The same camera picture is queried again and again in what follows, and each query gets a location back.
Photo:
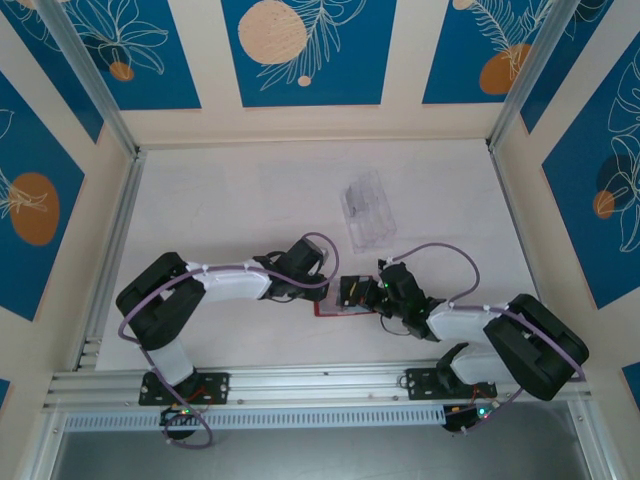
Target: wire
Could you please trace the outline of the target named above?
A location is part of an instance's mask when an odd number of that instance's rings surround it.
[[[546,333],[544,333],[542,330],[540,330],[538,327],[536,327],[534,324],[532,324],[526,318],[524,318],[522,314],[516,314],[516,313],[510,312],[509,310],[505,310],[504,308],[491,307],[489,305],[457,306],[457,305],[454,305],[453,302],[450,302],[449,306],[453,310],[484,311],[484,312],[489,311],[493,313],[499,313],[501,315],[506,315],[507,317],[518,322],[520,325],[522,325],[526,329],[530,330],[531,333],[533,333],[535,336],[540,338],[540,340],[542,340],[547,345],[549,345],[549,347],[551,347],[553,351],[555,351],[565,362],[569,364],[569,366],[571,366],[571,368],[573,368],[576,371],[576,373],[580,377],[580,380],[582,380],[583,382],[586,381],[584,370],[580,365],[578,365],[578,362],[576,362],[567,352],[565,352],[562,349],[562,347],[558,345],[551,337],[549,337]]]
[[[400,375],[400,376],[398,377],[398,380],[396,381],[396,385],[398,385],[400,388],[403,388],[403,389],[405,389],[405,390],[407,390],[407,388],[409,388],[409,383],[407,382],[407,374],[406,374],[406,373],[405,373],[405,374],[403,374],[403,375]]]
[[[444,414],[445,417],[450,417],[451,415],[457,415],[458,413],[465,413],[465,412],[470,412],[471,410],[477,410],[478,407],[476,407],[475,405],[469,405],[465,408],[460,408],[458,410],[451,410],[450,412],[447,412]]]
[[[471,267],[473,268],[473,272],[476,275],[476,280],[473,283],[473,286],[471,286],[471,288],[468,288],[467,290],[464,290],[464,291],[454,295],[453,297],[451,297],[449,299],[450,302],[455,302],[457,300],[460,300],[461,298],[466,297],[467,295],[469,295],[469,294],[471,294],[471,293],[476,291],[476,289],[478,288],[478,285],[480,285],[480,269],[478,268],[478,265],[473,260],[473,258],[471,258],[471,255],[469,255],[467,252],[465,252],[461,248],[456,247],[455,245],[451,245],[449,243],[444,243],[444,242],[424,243],[424,244],[420,245],[419,247],[414,248],[413,250],[409,250],[407,253],[403,253],[402,255],[399,255],[397,257],[393,257],[391,260],[394,261],[394,262],[403,260],[403,259],[407,258],[408,256],[413,255],[414,253],[416,253],[416,252],[418,252],[418,251],[420,251],[420,250],[422,250],[424,248],[429,248],[429,247],[448,248],[449,250],[453,250],[454,252],[459,253],[464,258],[466,258],[467,261],[471,264]]]
[[[469,401],[469,405],[473,405],[478,397],[478,386],[473,386],[473,395],[471,396],[471,400]]]
[[[267,300],[271,300],[276,303],[291,303],[295,300],[295,298],[289,298],[288,300],[278,300],[277,298],[267,298]]]
[[[520,396],[520,394],[524,391],[523,388],[520,388],[516,393],[514,393],[513,395],[511,395],[511,397],[509,397],[504,403],[501,403],[500,406],[498,408],[496,408],[493,412],[491,412],[491,414],[489,414],[489,416],[487,418],[485,418],[484,420],[480,420],[478,423],[476,423],[475,425],[470,426],[469,428],[465,428],[464,430],[461,430],[460,432],[457,432],[458,434],[463,434],[463,435],[467,435],[469,432],[472,432],[473,430],[477,430],[478,428],[480,428],[481,426],[485,425],[486,423],[489,423],[489,421],[491,419],[493,419],[493,417],[496,416],[496,414],[501,411],[504,407],[506,407],[507,405],[511,405],[516,398],[518,398]]]
[[[408,337],[409,335],[411,335],[411,332],[407,332],[407,333],[398,333],[398,332],[392,332],[391,330],[387,329],[387,327],[384,324],[384,320],[382,320],[382,314],[380,314],[380,325],[382,325],[382,329],[391,334],[391,335],[395,335],[396,337]]]
[[[551,337],[549,337],[546,333],[544,333],[542,330],[540,330],[538,327],[536,327],[534,324],[532,324],[531,322],[529,322],[526,318],[524,318],[524,316],[522,314],[516,314],[513,312],[510,312],[509,310],[505,310],[503,308],[498,308],[498,307],[491,307],[491,306],[481,306],[481,305],[464,305],[464,306],[456,306],[453,304],[453,302],[449,303],[449,306],[454,309],[454,310],[467,310],[467,311],[489,311],[489,312],[493,312],[493,313],[499,313],[501,315],[506,315],[507,317],[515,320],[516,322],[520,323],[523,327],[525,327],[526,329],[530,330],[532,334],[536,335],[538,338],[540,338],[543,342],[545,342],[547,345],[549,345],[549,347],[551,347],[565,362],[567,362],[571,368],[573,368],[576,373],[578,374],[578,376],[580,377],[580,380],[582,381],[586,381],[586,377],[584,374],[584,370],[582,369],[582,367],[580,365],[578,365],[578,362],[576,362],[567,352],[565,352],[562,347],[560,345],[558,345]],[[486,393],[484,393],[482,390],[478,389],[476,387],[478,393],[480,393],[480,395],[482,395],[485,398],[488,398],[490,400],[492,400],[492,398],[487,395]],[[467,433],[476,430],[477,428],[481,427],[482,425],[484,425],[485,423],[487,423],[489,420],[491,420],[497,412],[501,411],[504,407],[506,407],[507,405],[510,405],[514,402],[514,400],[516,398],[518,398],[520,396],[520,394],[524,391],[524,389],[521,387],[516,393],[514,393],[506,402],[500,404],[500,406],[498,408],[496,408],[493,413],[491,413],[487,418],[485,418],[484,420],[481,420],[480,422],[476,423],[475,425],[462,430],[460,433],[463,433],[464,435],[466,435]]]
[[[285,282],[288,282],[291,285],[294,285],[294,286],[299,287],[299,288],[313,289],[313,288],[320,288],[320,287],[324,287],[325,285],[328,285],[335,278],[335,276],[338,273],[338,269],[340,268],[340,256],[339,256],[339,253],[338,253],[338,247],[336,247],[336,244],[333,242],[333,240],[331,240],[329,237],[327,237],[323,233],[309,232],[309,233],[305,233],[302,236],[302,238],[307,238],[307,237],[320,237],[323,240],[327,241],[327,243],[329,243],[329,245],[331,246],[331,248],[333,250],[333,253],[334,253],[335,257],[336,257],[336,261],[335,261],[335,266],[333,268],[333,272],[331,272],[331,275],[329,275],[322,282],[316,283],[316,284],[302,283],[302,282],[298,282],[298,281],[296,281],[296,280],[294,280],[292,278],[289,278],[286,275],[282,275],[281,273],[278,273],[278,272],[272,272],[270,270],[266,270],[264,268],[259,268],[259,267],[245,267],[244,265],[221,265],[221,266],[208,267],[206,269],[198,268],[198,269],[192,270],[190,272],[183,273],[182,275],[178,275],[175,278],[172,278],[171,280],[169,280],[165,284],[163,284],[163,285],[159,286],[158,288],[156,288],[149,295],[147,295],[139,304],[137,304],[135,307],[133,307],[133,309],[124,317],[124,320],[122,320],[122,323],[120,323],[120,326],[118,327],[118,336],[123,340],[135,343],[136,345],[140,346],[140,342],[138,341],[138,339],[136,337],[132,337],[132,336],[127,335],[127,334],[124,333],[125,328],[127,327],[127,325],[129,325],[131,320],[133,320],[133,318],[138,313],[140,313],[140,311],[144,307],[146,307],[153,299],[155,299],[162,292],[164,292],[165,290],[169,290],[173,286],[177,285],[178,283],[180,283],[180,282],[182,282],[182,281],[184,281],[184,280],[186,280],[188,278],[191,278],[191,277],[193,277],[195,275],[200,275],[201,273],[207,274],[207,272],[221,272],[221,271],[229,271],[229,270],[232,270],[232,271],[246,270],[246,271],[249,271],[249,272],[264,273],[264,274],[267,274],[269,276],[273,276],[273,277],[279,278],[280,280],[284,280]],[[207,439],[206,443],[202,443],[202,444],[199,444],[199,445],[192,445],[192,444],[176,442],[175,440],[173,440],[172,438],[169,437],[169,426],[171,426],[171,424],[172,424],[172,420],[173,420],[173,418],[172,418],[171,420],[169,420],[165,424],[165,427],[164,427],[164,430],[163,430],[163,435],[164,435],[167,443],[169,445],[174,445],[174,446],[177,446],[177,447],[180,447],[180,448],[189,449],[189,450],[203,450],[205,448],[209,448],[211,445],[213,445],[213,431],[211,430],[211,427],[209,426],[209,424],[207,423],[205,418],[202,416],[202,414],[198,410],[192,409],[191,405],[189,405],[189,402],[187,400],[185,400],[178,392],[176,392],[175,389],[169,384],[169,382],[167,382],[167,380],[164,378],[164,375],[162,375],[162,372],[160,372],[160,370],[156,366],[155,362],[153,361],[153,359],[151,358],[149,353],[144,348],[142,348],[142,346],[140,346],[140,351],[142,352],[142,354],[146,358],[147,362],[151,366],[151,371],[156,375],[156,377],[158,377],[158,380],[160,381],[160,383],[162,383],[162,385],[167,389],[167,391],[169,393],[171,393],[171,395],[178,401],[178,403],[180,403],[183,407],[185,407],[186,410],[190,410],[193,413],[193,416],[198,420],[198,422],[200,422],[200,424],[207,431],[208,439]]]

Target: orange circle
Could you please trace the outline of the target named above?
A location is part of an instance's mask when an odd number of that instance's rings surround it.
[[[311,77],[303,75],[298,79],[298,85],[300,85],[301,87],[308,87],[309,85],[311,85]]]
[[[307,46],[302,18],[279,0],[262,0],[247,10],[238,23],[238,36],[246,54],[263,65],[293,60]]]
[[[517,73],[522,68],[531,45],[519,44],[500,52],[489,60],[480,73],[480,88],[487,95],[509,93]]]
[[[606,190],[602,190],[598,192],[596,198],[593,199],[593,210],[596,212],[596,215],[603,220],[606,220],[611,215],[616,208],[616,200],[613,198],[613,194]]]
[[[40,173],[23,173],[13,181],[9,200],[15,204],[10,215],[18,236],[37,247],[48,244],[60,220],[60,202],[53,183]]]
[[[130,82],[133,80],[133,69],[126,63],[113,62],[109,65],[109,73],[121,82]]]

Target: floral wall pattern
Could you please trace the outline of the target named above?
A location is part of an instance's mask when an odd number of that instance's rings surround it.
[[[0,74],[0,307],[34,320],[84,173]]]
[[[98,141],[104,120],[60,52],[31,2],[0,0],[0,11],[69,105],[87,135]]]
[[[423,103],[502,102],[554,0],[450,0]]]
[[[614,0],[581,0],[527,97],[520,115],[529,133],[569,74]]]
[[[395,0],[223,0],[244,107],[377,105]]]
[[[598,308],[640,286],[640,34],[543,163]]]
[[[73,76],[68,65],[59,64],[64,58],[31,2],[2,2],[27,46],[35,39],[49,50],[36,58],[43,69]],[[200,108],[167,0],[68,0],[61,5],[122,110]],[[55,67],[50,58],[57,59]]]

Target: beige wall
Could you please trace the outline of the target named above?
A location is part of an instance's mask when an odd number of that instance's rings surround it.
[[[51,374],[68,367],[128,170],[108,129],[95,145],[6,19],[0,15],[0,71],[47,125],[85,179],[36,320],[0,308],[0,378],[12,392],[0,420],[0,478],[17,474]]]
[[[169,0],[202,109],[129,111],[123,112],[123,116],[141,145],[485,137],[502,108],[501,103],[422,105],[450,1],[398,0],[379,107],[245,109],[221,2]]]
[[[615,0],[590,43],[528,136],[520,119],[498,148],[541,295],[587,343],[589,382],[629,472],[640,472],[640,412],[621,368],[640,360],[640,289],[597,310],[541,164],[637,35],[640,3]]]

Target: white line drawing of leaves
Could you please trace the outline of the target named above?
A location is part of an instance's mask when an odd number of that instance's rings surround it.
[[[640,127],[640,50],[620,77],[608,127],[614,134],[633,134]]]
[[[509,59],[510,78],[514,79],[522,64],[523,45],[540,29],[555,0],[533,0],[522,15],[516,16],[510,0],[474,0],[467,8],[475,15],[480,33],[493,49]]]
[[[0,119],[6,122],[6,125],[0,126],[0,128],[2,128],[2,131],[0,131],[0,140],[9,132],[14,114],[15,112],[11,110],[0,109]],[[15,187],[4,175],[2,169],[0,169],[0,219],[6,217],[12,209],[19,212],[20,207],[29,207],[41,212],[46,212],[47,206],[42,204],[46,198],[46,193],[42,195],[30,195]]]
[[[36,10],[25,7],[17,0],[2,0],[21,21],[25,30],[52,50],[60,51]],[[84,41],[95,40],[85,47],[96,50],[107,64],[113,62],[114,48],[121,48],[127,58],[117,61],[129,67],[137,65],[162,75],[165,65],[153,51],[167,42],[169,31],[149,22],[138,20],[140,7],[137,0],[70,0],[61,4],[78,36]]]
[[[41,41],[51,50],[60,51],[49,29],[45,26],[42,18],[36,10],[29,8],[17,0],[2,0],[9,11],[22,23],[26,32],[36,40]]]
[[[4,138],[9,129],[11,128],[11,121],[15,112],[7,110],[6,108],[0,109],[0,120],[3,124],[0,124],[0,140]]]
[[[611,193],[608,201],[614,203],[606,211],[620,214],[621,253],[631,253],[640,246],[640,140],[634,136],[639,127],[640,49],[620,76],[607,123],[608,131],[613,134],[611,149],[616,156],[617,171],[604,188]],[[629,200],[615,207],[615,201],[628,197],[629,193]]]
[[[367,0],[359,0],[360,3],[355,10],[346,18],[342,18],[346,11],[345,5],[352,1],[355,0],[291,0],[290,4],[284,2],[302,19],[307,30],[307,44],[297,57],[288,62],[262,65],[262,71],[257,75],[258,78],[265,78],[260,91],[280,81],[286,81],[289,85],[303,76],[313,78],[322,70],[323,58],[326,63],[331,61],[332,49],[340,53],[338,27],[356,18],[367,3]]]
[[[580,2],[576,11],[573,13],[571,20],[567,24],[567,27],[564,29],[564,33],[571,39],[575,39],[576,28],[578,26],[578,22],[584,23],[593,23],[597,21],[601,16],[602,12],[604,12],[605,5],[609,2],[609,0],[600,0],[600,3],[595,6],[586,5],[583,2]],[[582,12],[584,11],[597,11],[597,14],[593,17],[585,16]]]

